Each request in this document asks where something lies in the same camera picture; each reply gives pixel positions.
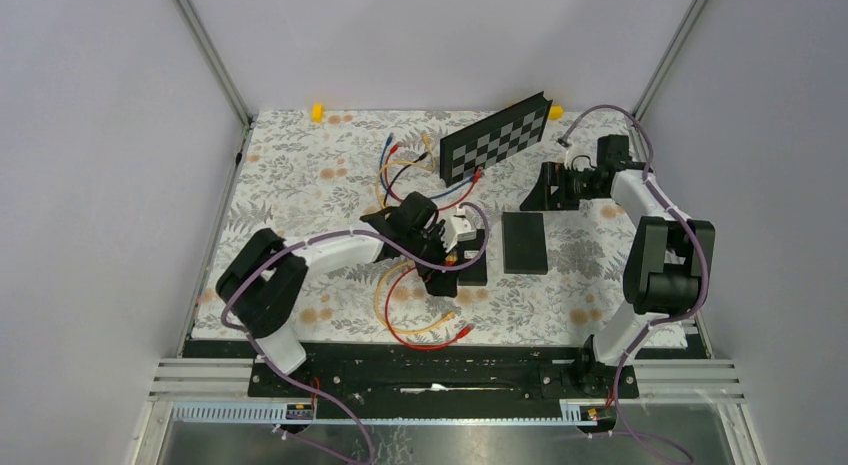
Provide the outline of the black network switch box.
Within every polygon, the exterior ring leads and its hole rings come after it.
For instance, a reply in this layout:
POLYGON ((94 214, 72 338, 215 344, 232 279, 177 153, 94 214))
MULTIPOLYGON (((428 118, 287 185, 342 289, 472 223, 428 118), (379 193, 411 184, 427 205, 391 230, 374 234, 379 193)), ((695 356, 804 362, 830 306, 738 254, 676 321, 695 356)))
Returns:
POLYGON ((546 275, 549 264, 543 214, 504 212, 501 225, 504 273, 546 275))

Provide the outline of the small black adapter box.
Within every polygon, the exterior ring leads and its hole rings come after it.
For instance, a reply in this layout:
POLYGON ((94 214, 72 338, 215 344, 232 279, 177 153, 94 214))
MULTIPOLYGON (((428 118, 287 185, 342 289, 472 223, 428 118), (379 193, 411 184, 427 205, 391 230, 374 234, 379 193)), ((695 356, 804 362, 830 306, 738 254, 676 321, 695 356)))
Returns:
POLYGON ((480 258, 468 268, 458 272, 459 286, 483 287, 488 283, 487 256, 482 250, 485 231, 477 229, 473 239, 464 240, 457 245, 458 263, 465 264, 477 256, 480 258))

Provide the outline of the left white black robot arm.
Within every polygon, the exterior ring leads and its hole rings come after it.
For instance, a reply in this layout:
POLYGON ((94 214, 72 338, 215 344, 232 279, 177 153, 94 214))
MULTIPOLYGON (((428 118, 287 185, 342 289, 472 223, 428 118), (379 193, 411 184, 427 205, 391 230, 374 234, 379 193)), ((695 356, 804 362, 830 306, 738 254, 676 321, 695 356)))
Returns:
POLYGON ((477 228, 464 207, 447 213, 418 192, 399 205, 365 214, 345 230, 286 240, 270 228, 255 232, 219 277, 225 327, 243 332, 275 366, 272 383, 288 396, 309 386, 306 351, 291 321, 304 283, 358 265, 405 257, 429 294, 455 295, 458 266, 451 256, 477 228))

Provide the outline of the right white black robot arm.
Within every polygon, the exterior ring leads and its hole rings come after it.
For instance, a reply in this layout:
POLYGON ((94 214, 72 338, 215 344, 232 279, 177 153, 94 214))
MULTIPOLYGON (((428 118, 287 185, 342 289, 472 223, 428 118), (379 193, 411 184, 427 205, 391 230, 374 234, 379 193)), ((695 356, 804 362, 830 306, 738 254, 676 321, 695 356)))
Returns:
POLYGON ((623 302, 586 343, 589 360, 573 371, 575 387, 597 397, 613 383, 610 366, 627 365, 665 326, 690 317, 706 300, 714 226, 681 211, 660 189, 652 166, 634 160, 629 140, 607 135, 597 142, 595 163, 576 169, 545 162, 521 203, 523 211, 576 210, 610 199, 635 226, 623 270, 623 302))

